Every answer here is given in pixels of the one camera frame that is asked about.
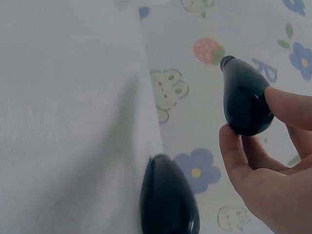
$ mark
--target cartoon bear print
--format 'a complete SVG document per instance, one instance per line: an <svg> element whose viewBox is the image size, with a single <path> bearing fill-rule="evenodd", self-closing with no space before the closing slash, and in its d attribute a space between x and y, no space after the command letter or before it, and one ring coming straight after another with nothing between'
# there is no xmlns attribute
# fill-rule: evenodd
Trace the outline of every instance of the cartoon bear print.
<svg viewBox="0 0 312 234"><path fill-rule="evenodd" d="M223 231L241 231L250 221L248 210L243 206L223 206L218 213L218 225Z"/></svg>
<svg viewBox="0 0 312 234"><path fill-rule="evenodd" d="M185 10L191 13L200 13L203 18L206 18L206 8L212 7L215 0L181 0Z"/></svg>
<svg viewBox="0 0 312 234"><path fill-rule="evenodd" d="M177 69L151 71L151 78L158 121L163 124L169 119L168 111L188 94L189 85L181 79L182 75Z"/></svg>

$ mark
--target white fabric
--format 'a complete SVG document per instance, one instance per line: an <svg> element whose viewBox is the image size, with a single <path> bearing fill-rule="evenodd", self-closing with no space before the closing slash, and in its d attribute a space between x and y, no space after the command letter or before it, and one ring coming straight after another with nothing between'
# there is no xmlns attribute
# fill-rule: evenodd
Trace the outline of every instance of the white fabric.
<svg viewBox="0 0 312 234"><path fill-rule="evenodd" d="M0 51L0 233L140 233L162 144L138 10L4 0Z"/></svg>

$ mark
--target hand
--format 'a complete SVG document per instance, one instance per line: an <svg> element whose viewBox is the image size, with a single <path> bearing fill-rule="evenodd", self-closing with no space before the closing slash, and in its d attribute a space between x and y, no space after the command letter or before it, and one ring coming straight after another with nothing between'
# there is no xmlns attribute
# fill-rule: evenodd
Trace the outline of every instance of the hand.
<svg viewBox="0 0 312 234"><path fill-rule="evenodd" d="M256 137L220 129L220 149L230 181L249 210L276 234L312 233L312 97L272 87L265 97L286 124L301 162L288 168L271 158Z"/></svg>

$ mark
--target green leaf print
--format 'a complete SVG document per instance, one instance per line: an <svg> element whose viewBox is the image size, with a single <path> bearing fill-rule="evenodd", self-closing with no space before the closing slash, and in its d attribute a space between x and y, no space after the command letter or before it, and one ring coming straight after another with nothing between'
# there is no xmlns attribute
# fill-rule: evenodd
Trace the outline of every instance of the green leaf print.
<svg viewBox="0 0 312 234"><path fill-rule="evenodd" d="M284 49L289 49L290 45L284 40L277 40L277 44L279 44Z"/></svg>
<svg viewBox="0 0 312 234"><path fill-rule="evenodd" d="M287 33L287 36L289 37L289 39L291 39L293 36L293 27L290 23L286 24L286 33Z"/></svg>
<svg viewBox="0 0 312 234"><path fill-rule="evenodd" d="M217 50L213 51L213 62L212 62L212 64L218 65L221 62L224 55L225 55L225 49L221 45Z"/></svg>
<svg viewBox="0 0 312 234"><path fill-rule="evenodd" d="M301 161L301 158L299 157L299 155L295 156L292 158L292 160L290 160L287 163L287 166L289 167L293 167L294 165L298 164Z"/></svg>

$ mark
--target dark green stone egg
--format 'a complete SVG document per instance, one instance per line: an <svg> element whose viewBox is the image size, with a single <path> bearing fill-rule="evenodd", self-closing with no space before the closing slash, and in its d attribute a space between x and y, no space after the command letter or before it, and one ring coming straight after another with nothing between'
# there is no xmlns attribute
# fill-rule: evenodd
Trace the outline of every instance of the dark green stone egg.
<svg viewBox="0 0 312 234"><path fill-rule="evenodd" d="M226 56L220 63L224 77L223 107L229 126L239 135L265 131L274 118L265 100L269 83L251 65Z"/></svg>
<svg viewBox="0 0 312 234"><path fill-rule="evenodd" d="M180 168L166 155L150 159L140 195L143 234L198 234L194 194Z"/></svg>

